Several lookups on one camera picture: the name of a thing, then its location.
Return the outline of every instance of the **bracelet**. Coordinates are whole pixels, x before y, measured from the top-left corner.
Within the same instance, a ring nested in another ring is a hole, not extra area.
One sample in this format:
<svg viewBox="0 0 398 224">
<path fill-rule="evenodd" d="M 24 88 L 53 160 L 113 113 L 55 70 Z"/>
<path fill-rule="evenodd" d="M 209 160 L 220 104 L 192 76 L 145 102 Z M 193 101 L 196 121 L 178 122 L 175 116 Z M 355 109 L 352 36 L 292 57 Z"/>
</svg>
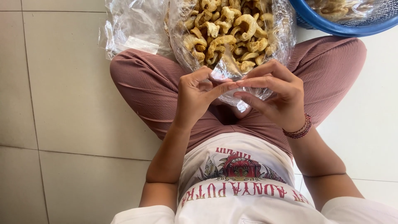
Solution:
<svg viewBox="0 0 398 224">
<path fill-rule="evenodd" d="M 289 138 L 295 138 L 295 139 L 304 137 L 310 131 L 310 129 L 312 127 L 311 116 L 308 114 L 304 114 L 304 115 L 305 115 L 305 124 L 300 130 L 298 130 L 296 132 L 287 132 L 282 128 L 283 134 Z"/>
</svg>

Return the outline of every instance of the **blue basket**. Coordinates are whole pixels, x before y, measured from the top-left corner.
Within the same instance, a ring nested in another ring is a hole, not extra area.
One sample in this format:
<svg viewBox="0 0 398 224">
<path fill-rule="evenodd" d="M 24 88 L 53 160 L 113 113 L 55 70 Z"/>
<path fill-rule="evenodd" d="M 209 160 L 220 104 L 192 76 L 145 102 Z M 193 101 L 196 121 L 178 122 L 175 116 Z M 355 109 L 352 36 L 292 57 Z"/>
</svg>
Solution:
<svg viewBox="0 0 398 224">
<path fill-rule="evenodd" d="M 364 37 L 386 31 L 398 24 L 398 0 L 389 0 L 369 18 L 351 22 L 330 22 L 314 10 L 305 0 L 290 0 L 297 12 L 297 25 L 305 29 L 318 29 L 343 37 Z"/>
</svg>

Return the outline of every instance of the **hand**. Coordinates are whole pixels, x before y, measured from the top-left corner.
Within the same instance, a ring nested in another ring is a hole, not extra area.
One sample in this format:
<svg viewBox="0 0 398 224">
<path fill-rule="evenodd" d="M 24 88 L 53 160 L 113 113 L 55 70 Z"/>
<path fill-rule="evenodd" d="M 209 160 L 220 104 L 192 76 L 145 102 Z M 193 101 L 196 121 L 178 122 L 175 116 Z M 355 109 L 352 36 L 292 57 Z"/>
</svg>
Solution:
<svg viewBox="0 0 398 224">
<path fill-rule="evenodd" d="M 177 111 L 174 118 L 178 126 L 192 128 L 205 114 L 213 100 L 238 87 L 235 82 L 225 82 L 216 87 L 209 82 L 201 83 L 210 78 L 211 72 L 210 68 L 203 66 L 194 73 L 181 76 L 179 79 Z"/>
<path fill-rule="evenodd" d="M 236 92 L 234 97 L 241 98 L 287 132 L 299 131 L 305 125 L 303 81 L 277 60 L 256 67 L 236 84 L 276 92 L 276 98 L 266 101 L 248 92 Z"/>
</svg>

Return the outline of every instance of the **pink pants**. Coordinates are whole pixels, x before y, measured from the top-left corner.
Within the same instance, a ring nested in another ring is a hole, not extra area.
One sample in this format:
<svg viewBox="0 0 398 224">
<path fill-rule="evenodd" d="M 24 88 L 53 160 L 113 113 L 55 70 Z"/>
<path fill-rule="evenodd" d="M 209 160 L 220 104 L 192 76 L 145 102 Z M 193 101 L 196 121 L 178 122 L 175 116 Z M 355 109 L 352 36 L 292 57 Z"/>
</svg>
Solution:
<svg viewBox="0 0 398 224">
<path fill-rule="evenodd" d="M 288 68 L 304 81 L 305 112 L 317 127 L 346 95 L 366 58 L 357 38 L 325 36 L 296 45 Z M 174 119 L 178 81 L 187 74 L 177 63 L 129 49 L 116 55 L 110 72 L 119 92 L 137 115 L 162 140 Z M 292 157 L 282 129 L 256 110 L 224 125 L 208 110 L 191 130 L 187 152 L 222 133 L 240 132 L 266 140 Z"/>
</svg>

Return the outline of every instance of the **shirt sleeve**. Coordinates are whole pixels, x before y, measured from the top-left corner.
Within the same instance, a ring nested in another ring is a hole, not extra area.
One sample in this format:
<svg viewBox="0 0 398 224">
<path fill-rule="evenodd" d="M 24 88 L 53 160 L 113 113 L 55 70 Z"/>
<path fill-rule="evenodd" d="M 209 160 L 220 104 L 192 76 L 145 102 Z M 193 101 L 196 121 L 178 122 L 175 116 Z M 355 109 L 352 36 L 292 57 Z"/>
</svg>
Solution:
<svg viewBox="0 0 398 224">
<path fill-rule="evenodd" d="M 398 223 L 398 210 L 363 198 L 334 198 L 324 205 L 321 213 L 340 224 Z"/>
<path fill-rule="evenodd" d="M 133 208 L 115 215 L 111 224 L 173 224 L 175 214 L 164 205 Z"/>
</svg>

